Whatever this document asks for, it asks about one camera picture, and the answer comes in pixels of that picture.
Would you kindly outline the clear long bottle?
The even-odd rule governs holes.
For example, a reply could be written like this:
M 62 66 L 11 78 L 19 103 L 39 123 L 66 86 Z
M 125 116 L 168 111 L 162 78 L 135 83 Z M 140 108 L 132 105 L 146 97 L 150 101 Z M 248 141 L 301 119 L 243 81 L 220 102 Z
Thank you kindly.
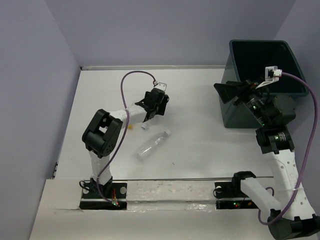
M 141 128 L 142 128 L 143 130 L 147 131 L 147 130 L 149 129 L 148 123 L 147 123 L 147 122 L 143 122 L 143 123 L 141 124 Z

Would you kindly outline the clear crushed bottle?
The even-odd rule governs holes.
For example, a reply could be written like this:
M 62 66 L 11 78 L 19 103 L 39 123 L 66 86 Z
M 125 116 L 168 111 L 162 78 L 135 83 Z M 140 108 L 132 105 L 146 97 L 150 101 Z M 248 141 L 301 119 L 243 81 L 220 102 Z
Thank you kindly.
M 170 130 L 159 132 L 145 141 L 134 153 L 138 161 L 144 162 L 172 135 Z

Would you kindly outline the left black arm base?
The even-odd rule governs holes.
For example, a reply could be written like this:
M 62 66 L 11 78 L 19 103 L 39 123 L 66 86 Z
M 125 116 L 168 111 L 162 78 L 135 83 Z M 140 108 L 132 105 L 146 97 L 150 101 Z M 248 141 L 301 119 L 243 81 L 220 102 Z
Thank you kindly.
M 82 188 L 79 208 L 81 210 L 118 211 L 127 209 L 127 187 L 124 181 L 109 181 L 99 185 L 94 180 L 80 180 Z

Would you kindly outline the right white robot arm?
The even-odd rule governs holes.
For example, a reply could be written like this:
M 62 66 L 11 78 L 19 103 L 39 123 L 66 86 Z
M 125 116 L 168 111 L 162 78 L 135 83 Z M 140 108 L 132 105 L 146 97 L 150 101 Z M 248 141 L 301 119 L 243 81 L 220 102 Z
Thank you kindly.
M 275 181 L 272 196 L 251 171 L 236 172 L 231 181 L 217 183 L 218 199 L 248 197 L 267 217 L 262 224 L 276 240 L 309 237 L 320 231 L 320 217 L 308 201 L 302 174 L 295 161 L 295 146 L 287 124 L 296 117 L 294 100 L 287 95 L 264 97 L 257 83 L 250 81 L 214 84 L 222 103 L 245 106 L 261 125 L 256 140 Z

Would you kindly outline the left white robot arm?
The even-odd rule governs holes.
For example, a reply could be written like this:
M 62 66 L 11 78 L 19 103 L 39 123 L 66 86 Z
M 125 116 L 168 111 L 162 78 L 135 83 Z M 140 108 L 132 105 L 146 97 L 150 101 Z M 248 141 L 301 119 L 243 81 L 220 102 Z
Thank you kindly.
M 167 85 L 159 83 L 147 91 L 142 100 L 124 110 L 107 112 L 99 109 L 82 135 L 82 141 L 91 158 L 93 191 L 104 198 L 110 194 L 112 180 L 110 154 L 117 146 L 121 130 L 129 125 L 144 123 L 154 116 L 163 116 L 169 96 Z

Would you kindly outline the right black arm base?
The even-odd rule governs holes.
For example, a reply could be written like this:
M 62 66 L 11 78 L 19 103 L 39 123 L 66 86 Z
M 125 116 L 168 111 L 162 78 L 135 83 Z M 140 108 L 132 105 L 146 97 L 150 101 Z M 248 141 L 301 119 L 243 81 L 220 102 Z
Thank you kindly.
M 214 183 L 213 196 L 216 198 L 217 210 L 257 209 L 256 204 L 241 191 L 241 181 L 256 178 L 251 171 L 240 171 L 233 174 L 229 181 Z

